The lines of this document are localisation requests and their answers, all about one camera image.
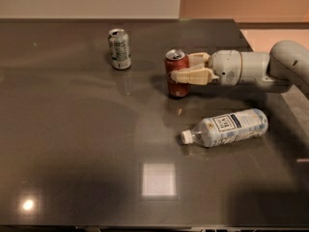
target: water bottle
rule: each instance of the water bottle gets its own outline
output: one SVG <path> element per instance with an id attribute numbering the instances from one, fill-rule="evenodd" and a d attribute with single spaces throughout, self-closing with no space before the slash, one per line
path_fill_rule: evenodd
<path id="1" fill-rule="evenodd" d="M 267 116 L 253 108 L 203 119 L 192 130 L 183 131 L 182 140 L 184 144 L 213 147 L 261 136 L 267 128 Z"/>

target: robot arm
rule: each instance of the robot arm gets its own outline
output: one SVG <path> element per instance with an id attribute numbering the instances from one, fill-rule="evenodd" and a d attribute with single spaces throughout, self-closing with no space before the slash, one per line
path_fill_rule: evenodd
<path id="1" fill-rule="evenodd" d="M 198 85 L 253 84 L 267 92 L 284 92 L 295 84 L 309 95 L 309 51 L 299 43 L 279 42 L 270 54 L 220 50 L 201 55 L 189 55 L 189 68 L 173 71 L 172 79 Z"/>

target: silver can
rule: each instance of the silver can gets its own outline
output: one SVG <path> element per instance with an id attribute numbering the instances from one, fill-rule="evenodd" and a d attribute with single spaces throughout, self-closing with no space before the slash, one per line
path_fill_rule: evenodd
<path id="1" fill-rule="evenodd" d="M 112 66 L 117 70 L 124 70 L 131 66 L 129 52 L 128 34 L 122 28 L 115 28 L 109 31 L 108 35 Z"/>

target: white wall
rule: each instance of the white wall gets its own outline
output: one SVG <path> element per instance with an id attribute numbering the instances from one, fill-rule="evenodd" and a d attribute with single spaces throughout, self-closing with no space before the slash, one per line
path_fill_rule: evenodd
<path id="1" fill-rule="evenodd" d="M 178 18 L 181 0 L 0 0 L 0 18 Z"/>

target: dark tabletop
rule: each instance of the dark tabletop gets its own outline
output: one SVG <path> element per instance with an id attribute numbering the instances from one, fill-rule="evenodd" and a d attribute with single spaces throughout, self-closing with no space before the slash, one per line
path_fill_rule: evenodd
<path id="1" fill-rule="evenodd" d="M 127 71 L 109 64 L 115 27 Z M 174 47 L 251 51 L 233 20 L 0 23 L 0 224 L 309 227 L 308 138 L 282 96 L 195 86 L 170 99 Z M 269 119 L 264 136 L 181 144 L 202 118 L 250 107 Z"/>

